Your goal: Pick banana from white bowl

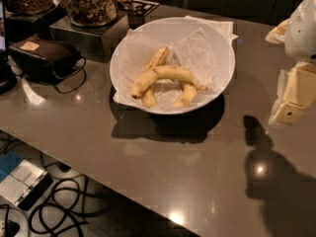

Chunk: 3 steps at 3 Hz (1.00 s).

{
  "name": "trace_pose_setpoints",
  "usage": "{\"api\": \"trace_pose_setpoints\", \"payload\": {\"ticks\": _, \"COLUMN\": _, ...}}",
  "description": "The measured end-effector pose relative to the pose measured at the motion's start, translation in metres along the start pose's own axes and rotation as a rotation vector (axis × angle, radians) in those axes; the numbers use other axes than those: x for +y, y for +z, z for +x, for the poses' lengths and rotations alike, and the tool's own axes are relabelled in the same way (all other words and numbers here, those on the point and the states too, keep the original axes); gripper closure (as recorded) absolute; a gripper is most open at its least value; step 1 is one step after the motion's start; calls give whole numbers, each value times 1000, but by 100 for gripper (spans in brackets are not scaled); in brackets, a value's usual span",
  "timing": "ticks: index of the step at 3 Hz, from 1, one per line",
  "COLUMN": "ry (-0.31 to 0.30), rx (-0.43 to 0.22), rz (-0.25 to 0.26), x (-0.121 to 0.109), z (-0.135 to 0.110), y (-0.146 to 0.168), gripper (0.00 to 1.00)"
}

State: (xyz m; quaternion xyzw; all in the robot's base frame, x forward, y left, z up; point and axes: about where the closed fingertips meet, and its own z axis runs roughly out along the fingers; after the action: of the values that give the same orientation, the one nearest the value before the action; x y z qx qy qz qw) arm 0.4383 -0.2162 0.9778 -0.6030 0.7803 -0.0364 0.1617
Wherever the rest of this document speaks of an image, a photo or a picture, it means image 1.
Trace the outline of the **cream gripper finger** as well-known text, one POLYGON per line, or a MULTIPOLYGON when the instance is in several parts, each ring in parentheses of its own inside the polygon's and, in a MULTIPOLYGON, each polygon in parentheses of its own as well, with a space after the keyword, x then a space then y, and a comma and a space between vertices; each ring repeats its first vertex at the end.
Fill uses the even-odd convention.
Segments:
POLYGON ((274 27, 266 35, 266 41, 274 44, 284 43, 284 36, 289 23, 289 19, 286 19, 274 27))
POLYGON ((316 100, 316 65, 297 62, 289 72, 281 73, 279 101, 274 118, 284 124, 295 123, 316 100))

